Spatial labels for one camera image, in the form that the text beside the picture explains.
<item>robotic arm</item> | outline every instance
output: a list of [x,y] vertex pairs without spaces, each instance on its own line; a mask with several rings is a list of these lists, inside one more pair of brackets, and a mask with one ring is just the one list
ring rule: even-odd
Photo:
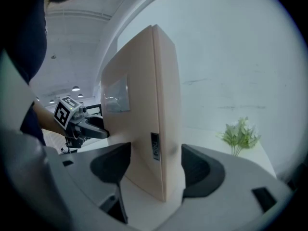
[[109,137],[109,132],[104,129],[103,117],[88,114],[86,107],[70,97],[59,99],[54,119],[65,130],[66,146],[69,148],[81,148],[89,138]]

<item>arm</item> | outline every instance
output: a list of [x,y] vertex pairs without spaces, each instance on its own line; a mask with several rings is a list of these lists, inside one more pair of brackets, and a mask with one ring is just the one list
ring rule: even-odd
[[53,113],[45,109],[38,101],[34,101],[33,110],[38,116],[41,128],[65,136],[65,130],[54,120]]

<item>green leaves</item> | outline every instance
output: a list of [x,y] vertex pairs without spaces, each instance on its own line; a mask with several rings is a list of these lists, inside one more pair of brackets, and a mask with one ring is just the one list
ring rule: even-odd
[[222,140],[231,146],[232,155],[238,156],[242,149],[250,149],[256,145],[261,138],[257,133],[256,125],[250,126],[248,117],[240,118],[237,123],[226,124]]

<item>beige cardboard panel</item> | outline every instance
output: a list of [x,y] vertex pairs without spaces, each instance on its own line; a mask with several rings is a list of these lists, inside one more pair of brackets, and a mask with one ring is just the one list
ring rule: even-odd
[[171,196],[180,178],[181,166],[181,96],[175,45],[158,26],[153,26],[159,130],[165,199]]
[[[126,74],[130,111],[107,112],[104,93]],[[136,35],[112,58],[102,72],[101,85],[104,125],[110,132],[108,144],[132,143],[131,163],[126,176],[163,201],[161,161],[153,159],[151,145],[151,132],[159,133],[151,26]]]

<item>cardboard box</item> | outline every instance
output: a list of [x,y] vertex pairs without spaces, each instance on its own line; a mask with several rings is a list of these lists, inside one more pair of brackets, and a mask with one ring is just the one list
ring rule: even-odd
[[179,177],[185,177],[174,43],[159,26],[145,28],[104,68],[101,87],[108,144],[132,143],[126,177],[155,198],[168,200]]

